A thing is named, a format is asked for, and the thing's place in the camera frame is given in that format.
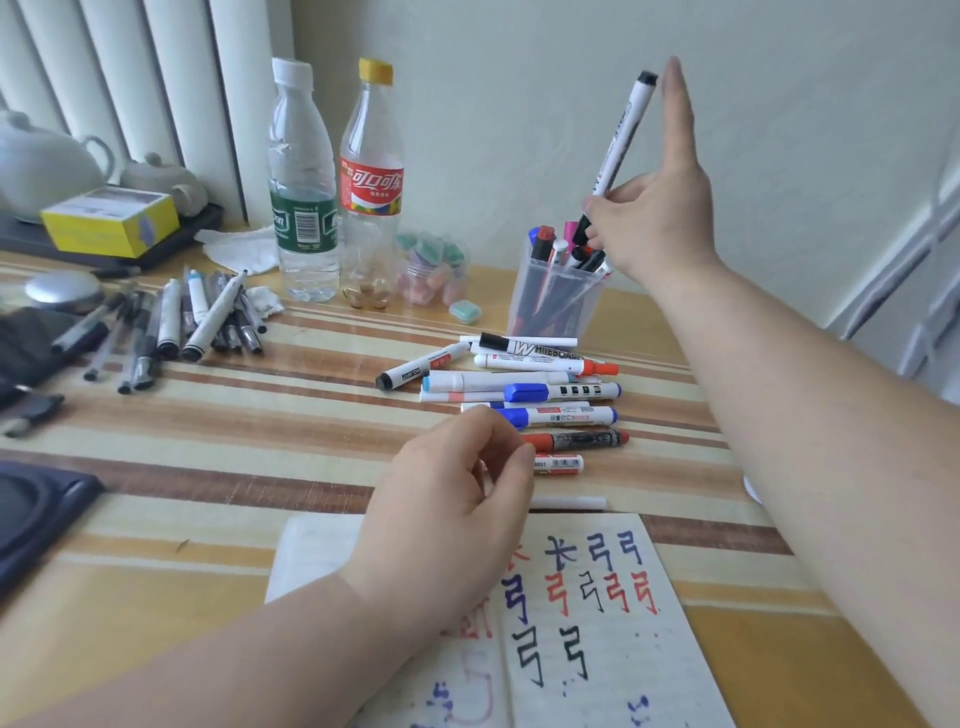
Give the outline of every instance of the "teapot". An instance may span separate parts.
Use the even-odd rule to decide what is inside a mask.
[[[142,162],[127,162],[120,186],[170,195],[183,217],[199,215],[209,202],[206,188],[193,172],[177,164],[164,164],[156,152],[148,152]]]
[[[86,146],[100,147],[101,169]],[[22,111],[0,114],[0,198],[17,220],[39,223],[40,211],[104,186],[113,174],[113,152],[98,136],[79,141],[69,134],[35,127]]]

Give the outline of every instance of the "crumpled tissue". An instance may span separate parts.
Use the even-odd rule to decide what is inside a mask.
[[[253,288],[244,288],[247,292],[247,298],[250,300],[260,318],[265,319],[273,316],[283,310],[283,303],[280,302],[280,296],[274,293],[265,285],[257,285]]]
[[[277,266],[272,225],[247,232],[203,230],[198,231],[193,239],[204,244],[204,255],[210,260],[234,273],[245,270],[251,276],[257,276]]]

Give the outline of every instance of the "right hand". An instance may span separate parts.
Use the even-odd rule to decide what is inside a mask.
[[[710,180],[697,161],[693,109],[680,62],[663,73],[663,159],[657,172],[634,177],[607,198],[588,197],[592,247],[651,293],[676,274],[721,265],[713,247]]]

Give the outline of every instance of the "blue handwritten character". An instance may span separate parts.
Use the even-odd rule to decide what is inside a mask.
[[[563,571],[567,561],[576,561],[573,556],[569,555],[572,551],[577,550],[576,546],[564,546],[563,539],[556,539],[553,536],[547,536],[547,539],[553,544],[553,548],[548,548],[543,553],[557,559],[557,571]]]
[[[617,538],[620,539],[620,548],[623,549],[624,553],[632,553],[636,557],[636,562],[638,564],[643,564],[643,559],[640,558],[640,552],[636,548],[634,543],[634,532],[633,531],[624,531],[623,533],[616,534]]]
[[[500,583],[508,589],[503,593],[507,599],[507,609],[520,605],[520,622],[527,623],[527,596],[523,593],[523,579],[515,573],[509,579],[500,579]]]
[[[592,536],[587,536],[587,541],[588,543],[595,542],[595,543],[590,543],[590,546],[588,549],[590,552],[590,558],[593,559],[593,561],[600,561],[600,559],[607,559],[607,571],[613,571],[613,563],[610,560],[610,550],[608,548],[605,548],[605,544],[603,541],[603,534],[594,533]]]

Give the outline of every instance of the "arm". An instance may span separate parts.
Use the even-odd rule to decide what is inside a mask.
[[[490,591],[523,530],[533,456],[494,410],[449,419],[396,457],[340,571],[19,725],[340,728]]]
[[[926,718],[960,715],[960,410],[728,270],[679,65],[656,175],[588,201],[662,308],[777,527]]]

